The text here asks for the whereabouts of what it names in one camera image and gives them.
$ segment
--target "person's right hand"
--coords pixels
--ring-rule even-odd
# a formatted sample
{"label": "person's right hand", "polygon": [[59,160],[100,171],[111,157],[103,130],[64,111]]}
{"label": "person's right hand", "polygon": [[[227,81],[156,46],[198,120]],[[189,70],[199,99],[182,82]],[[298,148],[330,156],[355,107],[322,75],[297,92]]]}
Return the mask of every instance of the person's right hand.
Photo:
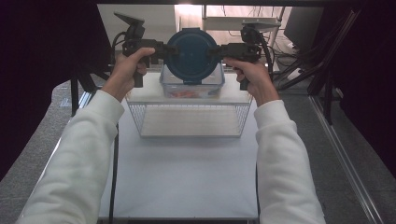
{"label": "person's right hand", "polygon": [[238,82],[244,78],[249,80],[247,91],[256,99],[257,106],[279,99],[264,64],[242,62],[233,58],[224,58],[223,61],[235,69]]}

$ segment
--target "hand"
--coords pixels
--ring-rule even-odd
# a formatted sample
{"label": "hand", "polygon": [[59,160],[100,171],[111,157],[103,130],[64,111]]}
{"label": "hand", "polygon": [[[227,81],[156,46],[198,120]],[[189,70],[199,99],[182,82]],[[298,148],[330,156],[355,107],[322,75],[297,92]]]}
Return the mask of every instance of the hand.
{"label": "hand", "polygon": [[256,99],[257,106],[279,100],[279,95],[264,64],[241,62],[233,58],[224,58],[223,61],[236,70],[238,82],[244,78],[249,80],[247,91]]}
{"label": "hand", "polygon": [[136,68],[137,72],[142,75],[147,73],[146,65],[140,63],[140,59],[154,52],[155,49],[153,48],[142,48],[129,57],[120,54],[117,57],[113,73],[102,88],[102,91],[114,96],[121,102],[126,93],[134,87],[134,71]]}

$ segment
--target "sleeve cuff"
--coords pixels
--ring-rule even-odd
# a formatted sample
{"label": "sleeve cuff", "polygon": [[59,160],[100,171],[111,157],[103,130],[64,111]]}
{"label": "sleeve cuff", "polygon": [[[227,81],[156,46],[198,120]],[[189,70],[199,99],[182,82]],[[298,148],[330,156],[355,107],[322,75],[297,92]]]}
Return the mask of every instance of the sleeve cuff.
{"label": "sleeve cuff", "polygon": [[254,111],[254,118],[259,129],[260,127],[290,120],[282,100],[275,100],[261,105]]}
{"label": "sleeve cuff", "polygon": [[85,108],[111,120],[115,124],[119,122],[125,111],[120,102],[105,91],[97,91]]}

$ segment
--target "lid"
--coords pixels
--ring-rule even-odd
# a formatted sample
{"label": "lid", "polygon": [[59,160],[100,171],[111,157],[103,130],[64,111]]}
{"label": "lid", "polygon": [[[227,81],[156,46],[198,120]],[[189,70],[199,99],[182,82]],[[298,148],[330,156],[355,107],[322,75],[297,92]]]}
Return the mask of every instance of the lid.
{"label": "lid", "polygon": [[184,84],[201,84],[220,62],[219,57],[207,54],[216,41],[199,28],[183,28],[171,37],[168,45],[178,46],[179,54],[165,58],[164,63]]}

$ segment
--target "black fabric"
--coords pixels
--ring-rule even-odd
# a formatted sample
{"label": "black fabric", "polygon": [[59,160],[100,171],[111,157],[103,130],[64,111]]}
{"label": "black fabric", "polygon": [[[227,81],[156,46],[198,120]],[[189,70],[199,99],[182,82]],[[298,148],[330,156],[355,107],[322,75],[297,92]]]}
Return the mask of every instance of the black fabric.
{"label": "black fabric", "polygon": [[395,3],[371,0],[336,54],[334,83],[348,118],[396,176]]}
{"label": "black fabric", "polygon": [[110,44],[89,1],[1,1],[0,178],[18,158],[51,102],[54,87],[84,65],[106,69]]}

